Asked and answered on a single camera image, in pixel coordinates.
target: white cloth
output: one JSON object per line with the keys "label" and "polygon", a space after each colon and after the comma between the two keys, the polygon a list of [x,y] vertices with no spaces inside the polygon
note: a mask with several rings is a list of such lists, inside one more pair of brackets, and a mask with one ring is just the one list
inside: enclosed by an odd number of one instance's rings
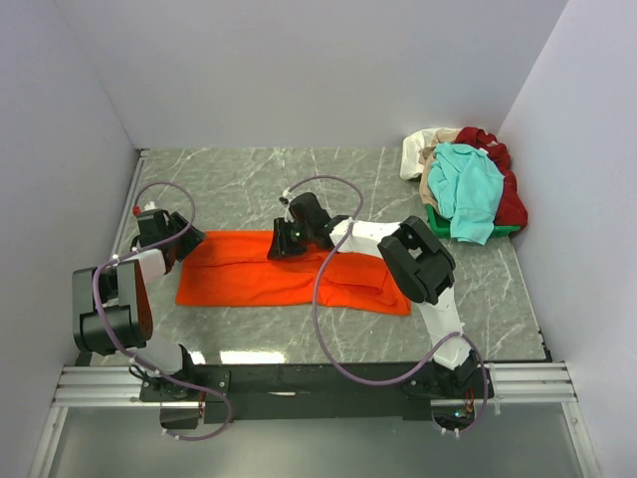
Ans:
{"label": "white cloth", "polygon": [[431,144],[440,129],[459,131],[444,127],[428,127],[408,135],[402,141],[402,159],[400,161],[400,178],[409,181],[422,175],[424,165],[419,162],[420,153]]}

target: orange cloth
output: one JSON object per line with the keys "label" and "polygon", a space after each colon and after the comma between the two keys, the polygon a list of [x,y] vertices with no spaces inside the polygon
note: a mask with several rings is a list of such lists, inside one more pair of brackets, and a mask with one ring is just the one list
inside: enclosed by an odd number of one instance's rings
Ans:
{"label": "orange cloth", "polygon": [[[303,256],[266,258],[272,232],[213,231],[183,261],[175,302],[180,306],[291,306],[312,301],[312,290],[327,251],[310,246]],[[382,259],[336,254],[318,288],[328,307],[406,316],[411,302],[396,286]]]}

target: dark red cloth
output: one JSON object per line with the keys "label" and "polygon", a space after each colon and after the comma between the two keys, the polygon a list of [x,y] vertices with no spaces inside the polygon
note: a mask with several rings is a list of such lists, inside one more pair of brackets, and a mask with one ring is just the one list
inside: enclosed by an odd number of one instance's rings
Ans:
{"label": "dark red cloth", "polygon": [[503,142],[498,142],[494,134],[471,126],[463,128],[455,142],[484,149],[505,177],[502,199],[494,220],[496,225],[522,226],[521,229],[524,229],[529,222],[529,214],[518,196],[518,182],[511,171],[511,155],[507,151],[507,146]]}

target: teal towel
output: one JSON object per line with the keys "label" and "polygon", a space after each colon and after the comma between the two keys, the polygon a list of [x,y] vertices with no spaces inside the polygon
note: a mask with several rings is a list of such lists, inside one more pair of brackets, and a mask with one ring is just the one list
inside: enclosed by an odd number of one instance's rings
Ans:
{"label": "teal towel", "polygon": [[440,214],[451,219],[451,237],[484,246],[494,230],[505,177],[483,149],[443,142],[435,151],[429,187]]}

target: gray tabletop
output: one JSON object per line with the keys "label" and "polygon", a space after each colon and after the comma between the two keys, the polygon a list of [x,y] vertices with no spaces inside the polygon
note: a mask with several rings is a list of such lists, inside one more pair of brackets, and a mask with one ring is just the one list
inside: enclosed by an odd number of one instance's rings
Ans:
{"label": "gray tabletop", "polygon": [[[418,184],[398,176],[400,148],[151,149],[142,153],[133,185],[170,180],[197,202],[201,230],[272,230],[278,200],[290,184],[317,174],[354,181],[365,194],[363,220],[393,222],[414,214],[426,220]],[[357,197],[333,181],[313,181],[330,214],[348,214]],[[141,198],[189,215],[177,190],[156,186]],[[116,249],[127,250],[136,221],[127,214]],[[487,246],[443,241],[456,259],[456,301],[465,332],[491,360],[545,359],[516,252],[508,238]],[[311,306],[180,307],[174,303],[179,266],[148,287],[155,329],[184,344],[197,361],[326,362],[312,325]],[[326,342],[339,361],[420,360],[431,347],[422,317],[383,316],[352,309],[320,309]],[[114,363],[115,358],[94,360]]]}

